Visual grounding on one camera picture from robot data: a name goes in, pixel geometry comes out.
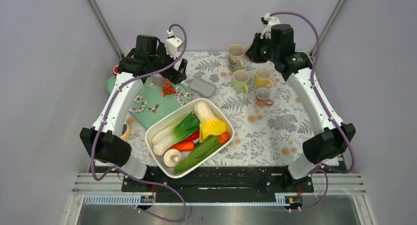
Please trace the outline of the small orange mug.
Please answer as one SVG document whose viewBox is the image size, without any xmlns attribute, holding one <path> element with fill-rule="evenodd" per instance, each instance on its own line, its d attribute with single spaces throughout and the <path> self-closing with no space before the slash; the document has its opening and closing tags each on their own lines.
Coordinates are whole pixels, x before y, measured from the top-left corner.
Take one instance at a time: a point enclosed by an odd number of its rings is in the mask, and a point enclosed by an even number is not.
<svg viewBox="0 0 417 225">
<path fill-rule="evenodd" d="M 165 97 L 167 95 L 176 94 L 177 91 L 175 90 L 174 85 L 170 81 L 165 81 L 162 84 L 162 93 Z"/>
</svg>

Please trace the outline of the purple mug black handle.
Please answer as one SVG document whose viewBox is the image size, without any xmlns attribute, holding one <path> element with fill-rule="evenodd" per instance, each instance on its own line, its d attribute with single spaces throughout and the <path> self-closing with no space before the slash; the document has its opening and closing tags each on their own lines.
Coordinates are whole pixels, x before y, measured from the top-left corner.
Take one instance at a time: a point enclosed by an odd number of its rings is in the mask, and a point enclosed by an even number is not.
<svg viewBox="0 0 417 225">
<path fill-rule="evenodd" d="M 152 85 L 157 87 L 162 87 L 165 82 L 169 81 L 160 74 L 154 74 L 151 77 L 153 78 Z"/>
</svg>

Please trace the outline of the yellow mug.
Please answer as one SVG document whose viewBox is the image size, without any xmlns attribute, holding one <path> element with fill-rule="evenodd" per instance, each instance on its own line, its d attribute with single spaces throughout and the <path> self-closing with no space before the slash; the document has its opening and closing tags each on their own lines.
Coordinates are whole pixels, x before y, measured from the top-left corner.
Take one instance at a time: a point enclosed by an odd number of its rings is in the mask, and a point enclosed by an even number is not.
<svg viewBox="0 0 417 225">
<path fill-rule="evenodd" d="M 255 72 L 254 84 L 256 88 L 272 88 L 271 71 L 267 67 L 258 68 Z"/>
</svg>

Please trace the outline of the cream floral mug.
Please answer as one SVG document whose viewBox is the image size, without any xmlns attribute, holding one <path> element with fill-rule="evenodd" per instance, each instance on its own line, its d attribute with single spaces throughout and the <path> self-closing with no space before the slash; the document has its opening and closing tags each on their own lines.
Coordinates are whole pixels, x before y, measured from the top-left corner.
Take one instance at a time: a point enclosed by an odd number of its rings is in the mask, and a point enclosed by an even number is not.
<svg viewBox="0 0 417 225">
<path fill-rule="evenodd" d="M 228 66 L 230 72 L 244 69 L 245 47 L 240 44 L 233 44 L 228 47 Z"/>
</svg>

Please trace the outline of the light green mug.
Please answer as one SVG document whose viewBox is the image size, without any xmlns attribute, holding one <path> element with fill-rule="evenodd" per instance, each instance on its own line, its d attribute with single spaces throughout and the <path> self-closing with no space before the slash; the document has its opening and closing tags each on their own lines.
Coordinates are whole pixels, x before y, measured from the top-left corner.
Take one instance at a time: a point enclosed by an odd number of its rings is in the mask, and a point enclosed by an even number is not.
<svg viewBox="0 0 417 225">
<path fill-rule="evenodd" d="M 249 82 L 249 73 L 245 70 L 237 70 L 233 74 L 233 89 L 237 92 L 247 93 L 249 91 L 248 82 Z"/>
</svg>

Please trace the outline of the terracotta pink mug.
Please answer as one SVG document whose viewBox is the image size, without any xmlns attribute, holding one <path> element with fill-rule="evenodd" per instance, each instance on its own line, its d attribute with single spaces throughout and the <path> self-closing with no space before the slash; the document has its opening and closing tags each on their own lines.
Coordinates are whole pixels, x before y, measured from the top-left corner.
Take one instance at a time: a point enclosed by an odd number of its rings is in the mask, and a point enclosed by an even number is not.
<svg viewBox="0 0 417 225">
<path fill-rule="evenodd" d="M 272 106 L 274 101 L 270 99 L 271 93 L 267 88 L 258 88 L 256 90 L 256 100 L 255 103 L 259 107 Z"/>
</svg>

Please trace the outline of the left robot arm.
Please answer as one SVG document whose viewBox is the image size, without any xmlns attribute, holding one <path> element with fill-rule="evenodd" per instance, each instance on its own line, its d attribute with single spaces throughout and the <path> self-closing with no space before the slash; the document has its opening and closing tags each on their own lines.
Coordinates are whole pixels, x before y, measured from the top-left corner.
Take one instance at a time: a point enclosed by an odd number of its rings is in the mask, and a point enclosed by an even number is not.
<svg viewBox="0 0 417 225">
<path fill-rule="evenodd" d="M 155 36 L 138 35 L 135 48 L 119 62 L 116 81 L 105 107 L 90 128 L 80 131 L 95 180 L 100 180 L 94 168 L 97 160 L 133 176 L 133 183 L 140 191 L 151 188 L 153 179 L 146 174 L 147 166 L 132 155 L 130 144 L 121 139 L 122 127 L 133 98 L 147 77 L 161 74 L 175 82 L 183 80 L 186 61 L 182 55 L 186 45 L 186 38 L 175 37 L 172 32 L 165 42 Z"/>
</svg>

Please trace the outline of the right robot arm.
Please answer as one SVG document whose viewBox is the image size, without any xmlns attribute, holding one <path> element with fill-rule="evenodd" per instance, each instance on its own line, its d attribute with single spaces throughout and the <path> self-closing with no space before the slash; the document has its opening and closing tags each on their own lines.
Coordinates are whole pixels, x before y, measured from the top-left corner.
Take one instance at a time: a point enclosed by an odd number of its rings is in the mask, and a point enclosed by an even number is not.
<svg viewBox="0 0 417 225">
<path fill-rule="evenodd" d="M 255 63 L 271 62 L 296 92 L 309 117 L 314 136 L 302 144 L 303 153 L 288 165 L 284 189 L 293 192 L 322 162 L 344 153 L 356 133 L 331 107 L 317 82 L 313 64 L 304 52 L 295 51 L 294 30 L 289 24 L 268 25 L 256 33 L 246 56 Z"/>
</svg>

